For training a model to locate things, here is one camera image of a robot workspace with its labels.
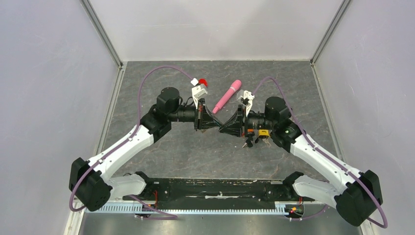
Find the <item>black-head key bunch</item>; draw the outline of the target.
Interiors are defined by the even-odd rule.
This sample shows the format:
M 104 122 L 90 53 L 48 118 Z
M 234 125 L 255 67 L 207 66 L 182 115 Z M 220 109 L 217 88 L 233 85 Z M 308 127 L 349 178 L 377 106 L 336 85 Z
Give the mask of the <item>black-head key bunch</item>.
M 243 144 L 242 148 L 244 148 L 244 147 L 248 147 L 248 148 L 253 147 L 253 137 L 252 136 L 249 136 L 249 137 L 246 138 L 245 143 Z

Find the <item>yellow black padlock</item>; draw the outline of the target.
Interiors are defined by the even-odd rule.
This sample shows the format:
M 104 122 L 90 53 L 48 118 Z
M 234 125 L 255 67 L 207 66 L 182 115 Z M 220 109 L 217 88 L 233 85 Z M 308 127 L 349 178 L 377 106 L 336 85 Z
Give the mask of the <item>yellow black padlock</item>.
M 258 136 L 257 136 L 257 138 L 255 139 L 255 143 L 259 143 L 259 141 L 263 141 L 263 142 L 265 142 L 265 143 L 269 143 L 269 137 L 270 137 L 270 134 L 269 134 L 269 131 L 268 130 L 266 130 L 266 129 L 259 129 L 258 130 Z

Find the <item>orange black padlock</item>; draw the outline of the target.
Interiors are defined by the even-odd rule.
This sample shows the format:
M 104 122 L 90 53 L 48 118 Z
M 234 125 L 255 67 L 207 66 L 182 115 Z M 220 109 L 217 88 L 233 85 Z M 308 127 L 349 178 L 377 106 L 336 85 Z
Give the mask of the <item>orange black padlock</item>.
M 255 131 L 254 131 L 254 129 L 248 129 L 248 130 L 247 130 L 247 133 L 246 133 L 246 136 L 247 136 L 247 137 L 253 137 L 253 136 L 255 136 Z

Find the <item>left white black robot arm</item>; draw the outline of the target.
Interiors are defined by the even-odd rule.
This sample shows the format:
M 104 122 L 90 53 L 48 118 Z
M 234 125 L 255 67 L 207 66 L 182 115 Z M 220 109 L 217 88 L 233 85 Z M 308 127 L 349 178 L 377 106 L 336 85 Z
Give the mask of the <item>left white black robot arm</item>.
M 219 124 L 205 107 L 207 88 L 199 84 L 191 89 L 193 105 L 184 106 L 177 89 L 162 89 L 156 103 L 140 119 L 140 124 L 115 144 L 87 161 L 76 159 L 71 166 L 69 207 L 74 198 L 90 211 L 103 207 L 109 200 L 137 195 L 142 200 L 152 197 L 154 188 L 146 182 L 146 176 L 135 173 L 114 177 L 113 174 L 133 156 L 157 142 L 171 130 L 171 123 L 193 122 L 197 129 L 209 129 Z

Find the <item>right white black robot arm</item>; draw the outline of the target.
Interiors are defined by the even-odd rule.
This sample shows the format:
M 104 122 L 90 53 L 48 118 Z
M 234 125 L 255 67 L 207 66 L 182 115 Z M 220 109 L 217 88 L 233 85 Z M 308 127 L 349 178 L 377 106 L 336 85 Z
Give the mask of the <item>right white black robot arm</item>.
M 292 173 L 283 182 L 283 195 L 289 200 L 299 196 L 334 207 L 350 225 L 360 226 L 383 203 L 380 181 L 371 170 L 362 172 L 344 163 L 319 146 L 310 135 L 291 120 L 292 110 L 283 98 L 272 96 L 265 101 L 265 111 L 250 110 L 251 100 L 242 99 L 238 110 L 219 131 L 237 137 L 253 138 L 254 130 L 270 131 L 278 147 L 302 159 L 327 182 L 314 180 L 301 172 Z

